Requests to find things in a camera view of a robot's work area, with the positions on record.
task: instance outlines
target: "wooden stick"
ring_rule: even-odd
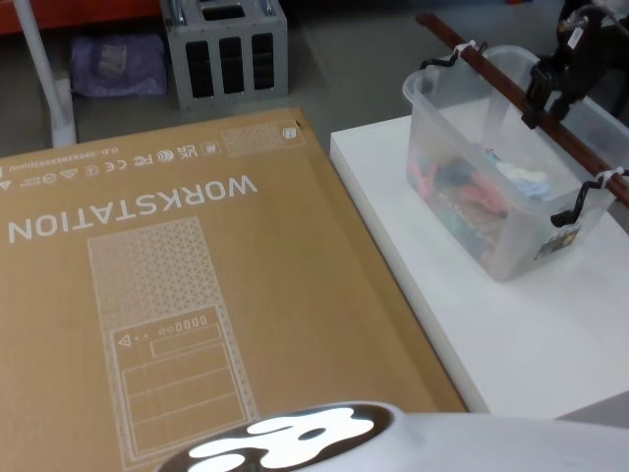
[[[451,49],[467,42],[433,14],[418,15],[417,23],[432,31],[435,36]],[[524,92],[507,76],[502,74],[497,67],[491,64],[483,54],[474,47],[466,47],[463,49],[461,57],[511,103],[517,106],[520,111],[524,112],[526,104]],[[545,111],[542,115],[540,128],[592,175],[597,175],[599,172],[610,169],[610,166],[604,160],[593,153],[581,140],[557,121],[554,116]],[[607,182],[607,188],[629,208],[629,188],[621,176],[614,175]]]

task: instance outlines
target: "orange shelf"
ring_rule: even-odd
[[[159,0],[31,0],[41,30],[161,15]],[[0,1],[0,34],[21,31],[12,1]]]

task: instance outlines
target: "gray plastic crate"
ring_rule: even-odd
[[[184,110],[288,93],[286,17],[277,0],[161,0]]]

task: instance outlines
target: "purple bag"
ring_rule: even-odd
[[[85,96],[163,95],[164,44],[157,34],[75,37],[72,90]]]

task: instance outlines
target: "plastic storage box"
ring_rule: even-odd
[[[538,58],[515,46],[486,58],[526,89]],[[465,249],[497,280],[514,277],[578,246],[613,202],[591,190],[579,220],[556,228],[593,177],[464,60],[411,75],[408,179]],[[629,131],[586,98],[564,126],[609,165],[629,162]]]

